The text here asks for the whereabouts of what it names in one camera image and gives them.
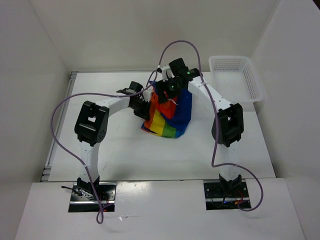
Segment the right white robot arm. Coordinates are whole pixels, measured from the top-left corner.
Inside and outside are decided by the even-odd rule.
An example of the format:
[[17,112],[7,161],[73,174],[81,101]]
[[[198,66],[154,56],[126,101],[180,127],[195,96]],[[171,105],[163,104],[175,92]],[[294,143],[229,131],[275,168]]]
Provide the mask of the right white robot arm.
[[162,74],[162,79],[155,84],[161,104],[187,90],[212,111],[211,134],[222,155],[222,163],[212,166],[220,169],[220,193],[225,197],[232,196],[242,180],[237,170],[239,141],[244,132],[242,106],[222,97],[197,68],[189,69],[182,58],[173,60],[169,65],[159,65],[156,71]]

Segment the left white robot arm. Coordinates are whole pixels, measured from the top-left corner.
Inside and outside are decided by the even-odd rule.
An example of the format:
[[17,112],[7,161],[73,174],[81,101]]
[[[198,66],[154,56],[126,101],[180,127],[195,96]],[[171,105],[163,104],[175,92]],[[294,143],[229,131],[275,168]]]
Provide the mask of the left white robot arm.
[[107,134],[109,117],[131,108],[137,117],[150,120],[150,98],[144,97],[142,90],[140,83],[132,81],[128,88],[117,91],[120,96],[107,97],[98,102],[87,100],[81,107],[74,132],[79,140],[80,159],[89,173],[86,170],[81,172],[77,179],[77,188],[89,200],[96,199],[100,194],[99,148]]

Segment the rainbow striped shorts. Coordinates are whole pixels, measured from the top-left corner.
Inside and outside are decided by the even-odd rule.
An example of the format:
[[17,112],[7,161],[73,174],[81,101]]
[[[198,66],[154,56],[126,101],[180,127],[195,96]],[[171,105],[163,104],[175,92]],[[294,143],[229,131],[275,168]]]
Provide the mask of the rainbow striped shorts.
[[154,91],[150,99],[150,120],[144,121],[140,128],[158,137],[181,137],[192,117],[192,100],[192,94],[183,89],[177,97],[159,103],[159,96]]

